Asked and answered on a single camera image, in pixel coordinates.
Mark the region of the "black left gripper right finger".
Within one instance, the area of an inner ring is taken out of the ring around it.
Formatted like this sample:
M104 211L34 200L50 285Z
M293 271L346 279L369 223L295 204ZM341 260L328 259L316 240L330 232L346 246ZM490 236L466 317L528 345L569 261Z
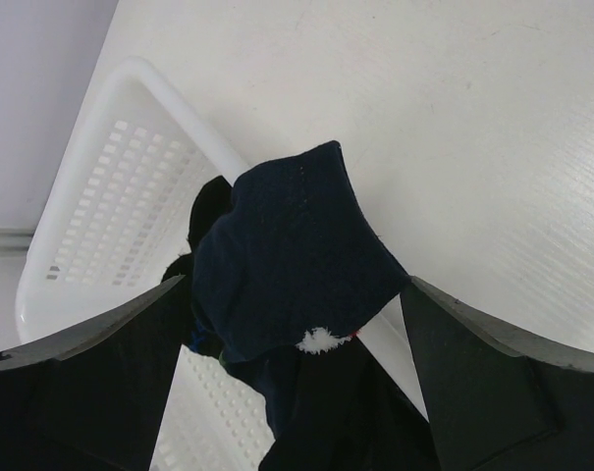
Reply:
M594 353L412 278L400 293L444 470L594 470Z

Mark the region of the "navy green striped sock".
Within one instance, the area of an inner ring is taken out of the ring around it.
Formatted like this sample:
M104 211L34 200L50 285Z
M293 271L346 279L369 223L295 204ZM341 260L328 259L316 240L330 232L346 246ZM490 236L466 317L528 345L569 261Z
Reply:
M280 435L301 360L350 340L409 276L364 218L337 141L253 167L231 204L193 252L191 307Z

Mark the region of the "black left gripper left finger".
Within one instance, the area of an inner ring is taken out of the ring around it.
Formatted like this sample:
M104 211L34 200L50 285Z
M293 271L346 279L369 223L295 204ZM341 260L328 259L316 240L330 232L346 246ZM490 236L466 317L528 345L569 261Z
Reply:
M189 329L178 276L0 351L0 470L147 470Z

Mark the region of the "santa pattern sock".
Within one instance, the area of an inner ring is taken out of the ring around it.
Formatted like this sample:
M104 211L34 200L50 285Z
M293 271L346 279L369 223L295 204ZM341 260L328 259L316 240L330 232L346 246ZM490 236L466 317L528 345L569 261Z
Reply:
M291 418L262 470L438 470L427 420L358 339L299 364Z

